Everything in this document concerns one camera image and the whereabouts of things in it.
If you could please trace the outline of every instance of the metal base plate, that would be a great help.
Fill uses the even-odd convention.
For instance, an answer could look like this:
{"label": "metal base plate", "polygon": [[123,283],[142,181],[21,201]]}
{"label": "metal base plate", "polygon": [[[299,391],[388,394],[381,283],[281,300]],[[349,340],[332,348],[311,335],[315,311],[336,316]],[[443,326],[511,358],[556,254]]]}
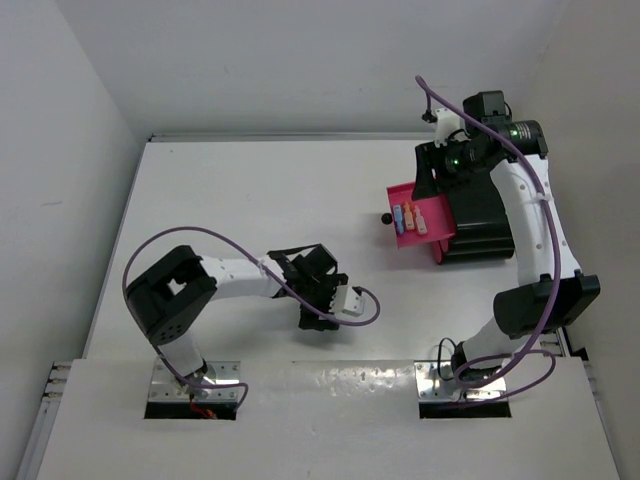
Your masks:
{"label": "metal base plate", "polygon": [[[203,383],[233,385],[240,381],[240,362],[207,362],[207,368],[200,380]],[[235,420],[235,406],[241,393],[241,387],[201,390],[195,402],[201,408],[212,409],[218,419]],[[145,418],[200,418],[191,411],[189,403],[186,389],[157,359],[149,385]]]}
{"label": "metal base plate", "polygon": [[442,378],[438,375],[437,366],[437,362],[430,360],[414,363],[420,418],[511,416],[507,399],[484,403],[486,400],[497,398],[506,393],[507,386],[503,378],[483,388],[463,390],[453,380],[442,379],[453,378],[449,361],[440,362]]}

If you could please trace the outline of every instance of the pink tray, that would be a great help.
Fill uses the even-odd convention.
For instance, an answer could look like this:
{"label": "pink tray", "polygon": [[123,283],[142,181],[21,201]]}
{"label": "pink tray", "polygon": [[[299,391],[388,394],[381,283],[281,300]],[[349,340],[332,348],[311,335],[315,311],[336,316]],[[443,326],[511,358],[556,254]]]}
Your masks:
{"label": "pink tray", "polygon": [[402,206],[404,202],[409,202],[412,206],[417,205],[420,207],[420,212],[427,225],[426,235],[418,235],[415,230],[405,230],[402,235],[398,235],[396,231],[398,248],[417,245],[419,243],[436,242],[453,237],[456,233],[455,223],[453,222],[453,215],[451,214],[447,197],[445,195],[438,195],[433,198],[413,201],[411,200],[413,186],[414,183],[411,182],[387,187],[391,215],[393,215],[394,205]]}

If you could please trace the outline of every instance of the purple cable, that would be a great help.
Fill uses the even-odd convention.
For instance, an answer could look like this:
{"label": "purple cable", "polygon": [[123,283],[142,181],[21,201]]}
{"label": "purple cable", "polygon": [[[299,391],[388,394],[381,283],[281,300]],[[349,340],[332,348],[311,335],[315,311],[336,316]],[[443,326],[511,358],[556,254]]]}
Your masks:
{"label": "purple cable", "polygon": [[[142,242],[142,245],[140,245],[135,252],[133,252],[133,254],[131,255],[131,258],[129,258],[129,261],[127,262],[126,266],[124,267],[124,272],[122,274],[122,295],[125,299],[125,305],[127,306],[127,310],[129,310],[129,313],[131,314],[131,316],[137,320],[135,313],[129,308],[129,304],[127,303],[127,283],[128,283],[128,279],[129,279],[129,271],[131,270],[131,266],[133,265],[133,262],[135,261],[136,258],[138,258],[138,255],[140,255],[140,253],[142,253],[142,251],[147,248],[151,243],[155,242],[158,238],[160,237],[164,237],[165,235],[169,235],[171,233],[175,233],[175,232],[200,232],[200,233],[206,233],[207,235],[211,235],[212,237],[217,238],[218,240],[222,240],[224,243],[226,243],[227,245],[233,247],[234,249],[236,249],[238,252],[240,252],[242,255],[244,255],[244,257],[249,260],[251,263],[253,263],[256,267],[258,267],[259,269],[263,270],[269,277],[271,277],[273,280],[275,280],[288,294],[289,296],[291,296],[292,298],[294,298],[295,300],[297,300],[303,307],[305,307],[307,310],[309,310],[312,313],[315,313],[316,315],[318,315],[321,318],[324,318],[325,320],[329,320],[330,322],[333,323],[337,323],[339,325],[344,325],[347,327],[363,327],[365,325],[369,325],[373,322],[375,322],[377,320],[377,318],[380,316],[380,300],[378,300],[378,297],[376,297],[373,292],[371,292],[370,290],[364,288],[364,287],[356,287],[359,288],[361,291],[363,291],[364,293],[366,293],[372,300],[373,303],[376,306],[376,312],[375,314],[363,321],[363,322],[350,322],[348,320],[340,320],[332,315],[327,315],[326,313],[318,310],[317,308],[315,308],[313,305],[311,305],[309,302],[307,302],[304,298],[302,298],[300,295],[298,295],[289,285],[286,284],[286,282],[284,280],[281,280],[280,277],[278,277],[273,271],[271,271],[268,267],[266,267],[265,265],[263,265],[262,263],[260,263],[260,260],[258,260],[256,257],[254,257],[253,255],[251,255],[247,250],[245,250],[244,248],[242,248],[240,245],[238,245],[236,242],[234,242],[233,240],[231,240],[228,237],[225,237],[224,235],[214,232],[213,230],[209,230],[207,228],[203,228],[203,227],[191,227],[191,226],[184,226],[184,227],[173,227],[173,228],[168,228],[166,230],[163,230],[159,233],[156,233],[154,236],[152,236],[151,238],[149,238],[148,240],[145,240],[144,242]],[[164,363],[164,365],[167,367],[167,369],[181,382],[183,382],[186,385],[189,385],[190,387],[193,388],[198,388],[198,389],[203,389],[203,390],[218,390],[218,389],[225,389],[225,388],[236,388],[236,387],[242,387],[244,389],[244,393],[242,394],[242,397],[240,397],[240,400],[238,401],[238,404],[236,405],[235,410],[237,411],[240,406],[242,405],[242,403],[244,402],[245,398],[247,398],[247,394],[249,393],[249,385],[247,385],[244,382],[240,382],[240,383],[236,383],[233,385],[202,385],[198,382],[195,382],[193,380],[190,380],[186,377],[183,377],[182,375],[180,375],[180,373],[178,373],[178,371],[173,368],[173,365],[171,365],[166,358],[164,358],[164,355],[162,355],[162,352],[157,348],[154,347],[156,353],[158,354],[158,356],[160,357],[160,359],[162,360],[162,362]]]}
{"label": "purple cable", "polygon": [[[526,392],[527,390],[536,387],[538,385],[540,385],[542,382],[544,382],[547,378],[549,378],[551,376],[551,374],[555,371],[556,369],[556,356],[554,354],[552,354],[551,352],[549,352],[548,350],[544,350],[544,349],[532,349],[529,350],[529,353],[537,353],[540,355],[545,355],[548,356],[549,358],[551,358],[551,366],[549,367],[549,370],[547,370],[547,372],[541,376],[540,378],[538,378],[537,380],[529,383],[528,385],[525,385],[524,387],[520,387],[520,388],[516,388],[514,391],[512,392],[507,392],[504,395],[500,395],[499,397],[495,397],[495,398],[490,398],[488,400],[482,400],[480,402],[453,402],[450,405],[446,405],[445,406],[450,406],[451,408],[470,408],[470,407],[475,407],[477,405],[486,405],[488,403],[496,403],[499,402],[501,400],[504,400],[505,398],[509,398],[509,397],[513,397],[515,395],[518,395],[522,392]],[[500,360],[500,359],[504,359],[504,358],[510,358],[511,355],[510,354],[503,354],[503,355],[491,355],[491,356],[486,356],[483,357],[484,360]]]}
{"label": "purple cable", "polygon": [[[503,137],[502,135],[498,134],[497,132],[494,132],[493,130],[491,130],[486,125],[480,123],[475,118],[467,115],[462,110],[460,110],[458,107],[456,107],[452,103],[450,103],[447,100],[445,100],[444,98],[442,98],[440,95],[438,95],[436,92],[434,92],[431,89],[431,87],[429,87],[427,85],[427,83],[424,81],[424,79],[420,75],[416,75],[416,82],[418,83],[420,88],[422,88],[422,90],[424,90],[424,92],[427,94],[428,97],[433,97],[435,100],[440,102],[446,108],[448,108],[449,110],[451,110],[452,112],[454,112],[455,114],[460,116],[467,123],[473,125],[478,130],[486,133],[491,138],[497,140],[507,150],[509,150],[511,153],[513,153],[517,157],[518,161],[523,166],[523,168],[525,169],[525,171],[527,172],[529,177],[531,178],[531,181],[533,182],[533,185],[534,185],[534,187],[536,189],[536,192],[544,195],[544,187],[542,186],[542,182],[540,181],[540,178],[538,178],[538,175],[536,174],[535,170],[533,169],[533,167],[531,166],[529,161],[526,159],[524,154],[518,149],[518,147],[516,147],[513,143],[511,143],[507,138]],[[462,374],[462,372],[464,372],[467,368],[471,367],[472,365],[475,365],[477,363],[481,363],[481,362],[484,362],[484,361],[487,361],[487,360],[496,360],[497,358],[495,356],[476,358],[474,360],[471,360],[471,361],[469,361],[467,363],[464,363],[464,364],[460,365],[460,367],[458,367],[456,369],[456,371],[453,373],[453,376],[454,376],[454,378],[456,380],[456,383],[458,385],[460,385],[461,387],[463,387],[463,388],[482,388],[482,387],[485,387],[485,386],[489,385],[490,383],[494,382],[495,380],[498,380],[499,378],[504,377],[507,373],[509,373],[511,370],[513,370],[522,361],[522,359],[526,355],[528,355],[529,353],[533,352],[533,350],[532,350],[533,346],[535,345],[536,341],[538,340],[538,337],[540,337],[540,335],[542,334],[542,331],[544,330],[547,322],[549,321],[549,318],[551,316],[551,312],[553,310],[553,306],[556,303],[556,298],[558,296],[558,290],[560,288],[560,277],[561,277],[560,242],[558,240],[558,232],[556,231],[556,226],[555,226],[555,223],[553,221],[553,216],[551,215],[551,209],[549,208],[548,201],[545,200],[545,199],[541,199],[540,200],[540,207],[542,208],[544,216],[545,216],[545,218],[547,220],[547,224],[549,226],[549,235],[551,237],[551,244],[552,244],[552,247],[553,247],[553,263],[554,263],[553,282],[551,284],[551,292],[549,294],[549,299],[547,300],[547,304],[544,307],[544,311],[542,312],[542,315],[540,317],[540,321],[538,322],[538,325],[536,325],[536,328],[534,329],[533,333],[529,337],[529,340],[524,345],[524,347],[522,347],[522,349],[520,351],[516,352],[513,355],[512,360],[507,365],[505,365],[503,368],[498,370],[498,372],[496,372],[495,374],[491,375],[490,377],[488,377],[486,379],[483,379],[483,380],[481,380],[479,382],[465,382],[460,378],[460,375]],[[553,362],[552,362],[552,367],[551,367],[550,371],[548,372],[547,375],[545,375],[542,378],[542,380],[544,380],[549,375],[551,375],[551,373],[553,372],[553,369],[555,368],[555,358],[553,357],[551,352],[542,351],[542,350],[539,351],[539,352],[542,352],[544,354],[550,355],[554,359]],[[538,385],[539,383],[540,382],[534,382],[531,385],[523,387],[522,389],[519,389],[518,393],[521,393],[521,392],[523,392],[525,390],[528,390],[529,388],[532,388],[532,387]]]}

